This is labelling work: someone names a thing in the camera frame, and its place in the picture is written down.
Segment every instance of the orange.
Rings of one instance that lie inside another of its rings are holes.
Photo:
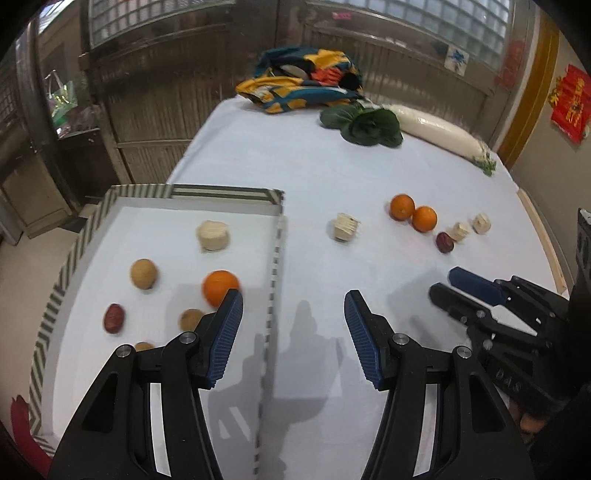
[[[207,302],[217,309],[230,288],[240,290],[240,283],[236,276],[227,270],[211,272],[202,284],[203,296]]]
[[[405,193],[396,195],[390,202],[390,215],[396,220],[408,220],[414,212],[414,201]]]
[[[419,232],[430,232],[437,225],[437,214],[431,207],[422,206],[413,213],[413,227]]]

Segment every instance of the floor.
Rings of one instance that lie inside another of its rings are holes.
[[[87,218],[96,205],[86,205]],[[29,373],[41,316],[53,284],[84,221],[70,222],[13,247],[0,244],[0,420],[12,433],[13,397],[29,398]]]

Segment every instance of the striped tray border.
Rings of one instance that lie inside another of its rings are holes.
[[[233,199],[246,202],[265,203],[278,205],[283,213],[284,192],[282,190],[252,189],[245,187],[225,187],[208,185],[182,185],[182,184],[164,184],[164,183],[145,183],[134,185],[114,185],[105,194],[103,200],[97,205],[95,212],[87,220],[85,227],[78,234],[76,243],[72,245],[70,252],[64,262],[56,283],[53,285],[53,291],[49,295],[49,301],[46,310],[41,319],[41,325],[37,332],[37,340],[33,350],[33,360],[31,362],[31,378],[29,382],[29,422],[31,434],[41,448],[50,456],[55,453],[52,446],[46,438],[41,435],[41,393],[43,391],[43,373],[47,359],[47,351],[51,341],[51,334],[56,323],[57,314],[60,311],[61,303],[66,295],[70,280],[76,271],[86,247],[92,240],[95,232],[99,229],[105,220],[111,207],[115,204],[118,197],[135,198],[155,198],[155,199]],[[282,217],[279,217],[277,228],[277,237],[273,253],[273,266],[271,271],[271,284],[269,286],[269,298],[267,309],[267,322],[265,324],[265,345],[264,361],[262,364],[262,377],[267,372],[267,358],[269,338],[274,327],[274,297],[275,286],[277,285],[277,269],[279,265],[279,256],[281,251]],[[259,420],[262,414],[262,392],[261,403],[259,404]],[[258,472],[260,431],[257,430],[255,436],[255,465],[254,473]]]

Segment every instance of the green vegetable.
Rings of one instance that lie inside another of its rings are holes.
[[[326,128],[340,128],[342,137],[356,145],[380,143],[393,148],[402,143],[398,118],[384,108],[363,108],[358,103],[333,106],[320,114],[320,122]]]
[[[472,157],[472,163],[481,169],[488,177],[492,177],[492,173],[496,170],[496,160],[491,158],[491,153],[489,151],[486,151],[477,157]]]
[[[357,102],[348,105],[336,105],[328,107],[320,113],[320,122],[326,128],[343,128],[358,113],[363,110],[363,107]]]

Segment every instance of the wooden frame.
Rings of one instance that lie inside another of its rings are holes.
[[[560,263],[558,262],[558,257],[556,256],[556,252],[554,251],[554,247],[548,236],[548,232],[546,232],[542,219],[525,190],[519,189],[517,191],[517,196],[519,197],[519,200],[521,200],[527,215],[530,217],[531,223],[534,225],[535,233],[538,234],[538,238],[540,239],[542,248],[548,259],[548,264],[550,265],[552,277],[554,278],[554,283],[556,285],[556,292],[559,295],[562,295],[567,290],[567,284]]]
[[[541,12],[540,36],[535,49],[534,63],[523,97],[511,122],[498,155],[510,169],[521,154],[527,139],[535,127],[553,83],[560,32],[554,21]]]

